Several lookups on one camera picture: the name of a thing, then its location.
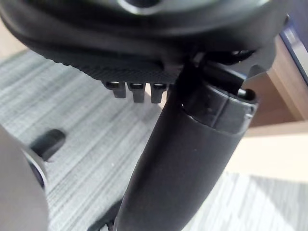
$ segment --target floor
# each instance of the floor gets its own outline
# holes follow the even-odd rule
[[[26,51],[0,63],[0,123],[25,144],[68,134],[46,164],[50,231],[84,231],[119,199],[161,109]],[[185,230],[306,231],[308,185],[224,173]]]

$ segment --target black plastic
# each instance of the black plastic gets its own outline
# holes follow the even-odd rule
[[[193,70],[180,76],[137,163],[117,231],[184,228],[248,129],[257,109],[255,95],[233,95],[200,78],[210,74]],[[193,84],[187,84],[188,77]]]
[[[162,95],[168,88],[167,84],[152,83],[151,84],[151,102],[161,103]]]
[[[112,81],[112,82],[103,82],[104,86],[108,90],[112,90],[115,97],[118,99],[124,99],[126,98],[126,87],[125,87],[125,82],[117,82],[117,81]]]
[[[48,161],[65,143],[66,135],[57,129],[49,130],[30,144],[30,149]]]
[[[289,2],[162,0],[152,14],[140,15],[122,1],[0,0],[0,14],[25,45],[95,79],[172,83],[195,52],[267,45],[282,29]]]
[[[133,93],[135,103],[144,102],[145,83],[127,83],[128,89]]]

